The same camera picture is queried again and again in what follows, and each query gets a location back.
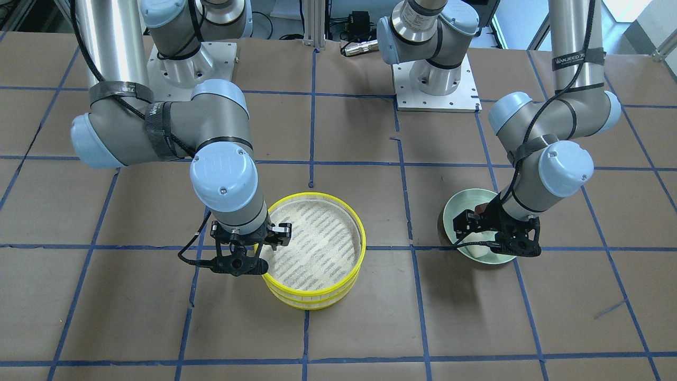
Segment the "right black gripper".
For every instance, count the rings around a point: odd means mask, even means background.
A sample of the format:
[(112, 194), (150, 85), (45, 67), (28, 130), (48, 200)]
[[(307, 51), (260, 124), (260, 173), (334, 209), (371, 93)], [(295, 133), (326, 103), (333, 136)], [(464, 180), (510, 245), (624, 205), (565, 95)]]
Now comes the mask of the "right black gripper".
[(292, 223), (277, 226), (266, 220), (258, 229), (241, 235), (235, 230), (228, 231), (220, 222), (211, 224), (210, 236), (215, 239), (217, 256), (209, 261), (214, 273), (240, 275), (264, 275), (269, 265), (260, 258), (263, 245), (273, 250), (286, 247), (292, 237)]

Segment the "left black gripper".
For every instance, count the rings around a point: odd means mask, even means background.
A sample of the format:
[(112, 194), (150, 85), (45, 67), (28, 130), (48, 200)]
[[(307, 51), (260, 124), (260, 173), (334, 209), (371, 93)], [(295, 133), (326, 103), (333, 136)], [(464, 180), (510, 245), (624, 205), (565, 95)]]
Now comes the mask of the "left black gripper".
[[(501, 205), (500, 197), (491, 200), (491, 215), (484, 219), (472, 210), (464, 210), (453, 219), (453, 229), (458, 239), (454, 249), (467, 252), (491, 252), (518, 257), (537, 257), (542, 253), (538, 243), (540, 221), (529, 216), (526, 221), (510, 216)], [(469, 234), (495, 231), (493, 241), (462, 242)]]

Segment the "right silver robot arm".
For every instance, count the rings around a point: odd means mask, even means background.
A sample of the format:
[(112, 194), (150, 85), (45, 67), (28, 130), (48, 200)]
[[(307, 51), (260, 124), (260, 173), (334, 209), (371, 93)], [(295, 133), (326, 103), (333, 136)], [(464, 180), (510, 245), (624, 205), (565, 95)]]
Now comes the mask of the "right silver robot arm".
[(71, 1), (69, 12), (92, 73), (91, 110), (74, 118), (70, 130), (80, 160), (94, 168), (114, 168), (190, 157), (193, 189), (215, 218), (210, 236), (217, 255), (198, 260), (179, 252), (179, 258), (218, 274), (266, 274), (263, 245), (287, 246), (292, 225), (269, 219), (243, 92), (230, 80), (210, 78), (213, 66), (201, 63), (186, 101), (162, 101), (151, 88), (143, 62), (140, 17), (160, 58), (179, 61), (200, 55), (203, 28), (193, 5)]

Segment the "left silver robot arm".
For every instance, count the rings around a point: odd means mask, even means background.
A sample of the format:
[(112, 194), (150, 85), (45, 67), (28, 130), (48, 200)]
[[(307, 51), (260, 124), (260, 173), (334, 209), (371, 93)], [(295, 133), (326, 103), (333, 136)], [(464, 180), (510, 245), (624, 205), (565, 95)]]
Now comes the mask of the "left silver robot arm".
[[(597, 1), (550, 1), (555, 92), (535, 103), (523, 92), (498, 99), (489, 123), (514, 167), (510, 184), (486, 203), (467, 204), (455, 215), (452, 246), (479, 261), (489, 253), (537, 257), (539, 217), (571, 197), (594, 173), (594, 162), (575, 140), (614, 127), (617, 96), (604, 90)], [(443, 76), (460, 72), (479, 28), (471, 5), (460, 1), (402, 1), (377, 24), (377, 41), (389, 65), (414, 62), (413, 79), (424, 93), (454, 91)]]

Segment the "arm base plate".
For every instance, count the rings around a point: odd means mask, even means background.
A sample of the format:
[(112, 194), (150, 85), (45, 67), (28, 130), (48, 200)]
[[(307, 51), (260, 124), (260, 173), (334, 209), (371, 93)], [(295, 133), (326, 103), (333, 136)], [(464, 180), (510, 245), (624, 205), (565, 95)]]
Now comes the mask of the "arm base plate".
[(238, 50), (235, 42), (203, 42), (186, 60), (160, 60), (153, 46), (147, 71), (154, 101), (189, 101), (194, 87), (205, 80), (232, 80)]
[(459, 67), (445, 70), (426, 60), (392, 65), (397, 109), (416, 112), (481, 111), (468, 56)]

